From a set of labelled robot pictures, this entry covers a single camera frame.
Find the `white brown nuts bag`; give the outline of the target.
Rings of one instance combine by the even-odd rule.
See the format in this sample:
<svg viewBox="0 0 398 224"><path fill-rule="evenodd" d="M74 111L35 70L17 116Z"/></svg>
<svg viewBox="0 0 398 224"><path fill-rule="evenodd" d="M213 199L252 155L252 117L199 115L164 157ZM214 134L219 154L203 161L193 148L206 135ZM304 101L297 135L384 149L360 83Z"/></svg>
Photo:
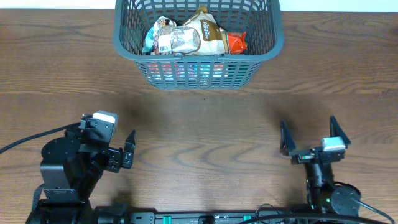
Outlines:
<svg viewBox="0 0 398 224"><path fill-rule="evenodd" d="M154 25L153 54L217 55L227 52L226 32L209 19L177 26L174 21L161 18Z"/></svg>

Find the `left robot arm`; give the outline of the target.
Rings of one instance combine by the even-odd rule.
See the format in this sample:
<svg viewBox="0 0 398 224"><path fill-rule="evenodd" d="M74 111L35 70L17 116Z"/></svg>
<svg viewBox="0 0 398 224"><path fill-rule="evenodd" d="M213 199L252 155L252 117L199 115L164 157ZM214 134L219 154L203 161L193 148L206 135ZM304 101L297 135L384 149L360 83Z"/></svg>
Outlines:
<svg viewBox="0 0 398 224"><path fill-rule="evenodd" d="M105 171L130 169L136 148L135 131L124 147L110 146L118 116L105 111L84 115L63 129L64 135L41 150L43 184L32 200L28 224L129 223L127 205L93 208L90 195Z"/></svg>

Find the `grey plastic basket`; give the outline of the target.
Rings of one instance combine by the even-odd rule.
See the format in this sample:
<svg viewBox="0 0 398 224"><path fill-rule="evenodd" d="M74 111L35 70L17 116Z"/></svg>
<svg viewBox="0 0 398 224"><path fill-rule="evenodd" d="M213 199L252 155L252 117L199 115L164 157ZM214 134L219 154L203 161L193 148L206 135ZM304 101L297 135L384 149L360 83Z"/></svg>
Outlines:
<svg viewBox="0 0 398 224"><path fill-rule="evenodd" d="M246 33L242 54L214 56L152 55L144 53L144 38L165 16L177 24L206 6L216 23L231 32ZM144 78L164 90L236 89L245 85L262 62L274 58L284 45L278 0L117 0L113 44L132 60Z"/></svg>

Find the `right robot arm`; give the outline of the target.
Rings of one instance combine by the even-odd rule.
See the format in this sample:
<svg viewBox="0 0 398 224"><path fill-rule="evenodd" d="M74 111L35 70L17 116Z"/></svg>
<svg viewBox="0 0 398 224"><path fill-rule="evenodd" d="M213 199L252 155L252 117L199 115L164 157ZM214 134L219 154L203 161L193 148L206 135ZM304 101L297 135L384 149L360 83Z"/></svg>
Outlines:
<svg viewBox="0 0 398 224"><path fill-rule="evenodd" d="M333 213L357 217L361 198L353 185L334 180L332 163L345 158L351 141L334 116L330 117L330 135L321 140L319 146L310 149L296 148L287 123L280 123L280 151L289 156L292 164L305 167L307 179L307 201L310 207L321 213Z"/></svg>

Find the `gold foil snack bag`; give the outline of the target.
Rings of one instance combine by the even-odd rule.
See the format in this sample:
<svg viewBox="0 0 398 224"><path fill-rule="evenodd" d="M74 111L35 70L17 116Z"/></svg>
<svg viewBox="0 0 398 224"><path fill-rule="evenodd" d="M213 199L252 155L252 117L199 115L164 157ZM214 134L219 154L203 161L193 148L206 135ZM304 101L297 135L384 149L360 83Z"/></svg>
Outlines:
<svg viewBox="0 0 398 224"><path fill-rule="evenodd" d="M195 11L193 15L189 17L189 19L183 23L183 25L188 25L193 21L200 21L200 20L208 20L211 22L216 23L215 18L212 14L209 13L208 8L205 5L200 5L198 9Z"/></svg>

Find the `Kleenex tissue multipack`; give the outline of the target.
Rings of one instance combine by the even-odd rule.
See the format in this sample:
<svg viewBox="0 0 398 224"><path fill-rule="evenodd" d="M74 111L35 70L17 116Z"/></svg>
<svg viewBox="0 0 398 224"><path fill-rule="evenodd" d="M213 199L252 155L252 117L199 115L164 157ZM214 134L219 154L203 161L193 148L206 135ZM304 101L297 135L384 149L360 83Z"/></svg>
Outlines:
<svg viewBox="0 0 398 224"><path fill-rule="evenodd" d="M147 81L158 88L218 87L228 79L224 62L148 62L140 64Z"/></svg>

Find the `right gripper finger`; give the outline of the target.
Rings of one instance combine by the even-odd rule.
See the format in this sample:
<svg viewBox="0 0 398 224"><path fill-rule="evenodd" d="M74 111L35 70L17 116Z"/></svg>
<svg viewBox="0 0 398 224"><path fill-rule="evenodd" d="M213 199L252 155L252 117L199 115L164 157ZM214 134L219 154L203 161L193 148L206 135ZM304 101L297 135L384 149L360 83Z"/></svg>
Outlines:
<svg viewBox="0 0 398 224"><path fill-rule="evenodd" d="M296 149L296 145L285 121L280 122L280 134L280 152L289 156Z"/></svg>
<svg viewBox="0 0 398 224"><path fill-rule="evenodd" d="M337 122L334 116L330 116L330 136L331 137L340 137L345 144L345 146L349 146L351 141L345 134L345 132L340 127L339 123Z"/></svg>

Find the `orange spaghetti packet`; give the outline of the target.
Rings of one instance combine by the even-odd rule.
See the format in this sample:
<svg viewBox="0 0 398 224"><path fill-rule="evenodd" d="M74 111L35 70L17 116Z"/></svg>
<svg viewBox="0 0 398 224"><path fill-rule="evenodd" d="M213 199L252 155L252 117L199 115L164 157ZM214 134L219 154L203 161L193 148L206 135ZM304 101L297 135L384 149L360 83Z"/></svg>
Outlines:
<svg viewBox="0 0 398 224"><path fill-rule="evenodd" d="M227 32L226 33L226 46L228 47L229 54L241 54L248 49L245 41L246 32Z"/></svg>

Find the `teal white small sachet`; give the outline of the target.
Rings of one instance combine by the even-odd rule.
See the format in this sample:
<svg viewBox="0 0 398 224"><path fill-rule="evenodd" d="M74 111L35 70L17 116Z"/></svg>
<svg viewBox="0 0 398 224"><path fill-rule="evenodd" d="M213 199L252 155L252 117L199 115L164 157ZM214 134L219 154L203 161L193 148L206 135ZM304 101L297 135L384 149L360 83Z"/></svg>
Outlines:
<svg viewBox="0 0 398 224"><path fill-rule="evenodd" d="M154 25L147 32L145 39L144 39L142 52L145 54L154 52L155 48L156 48L155 45L157 43L155 38L157 37L159 30L165 26L174 26L174 25L175 25L175 23L171 19L164 17L164 16L160 16L156 20Z"/></svg>

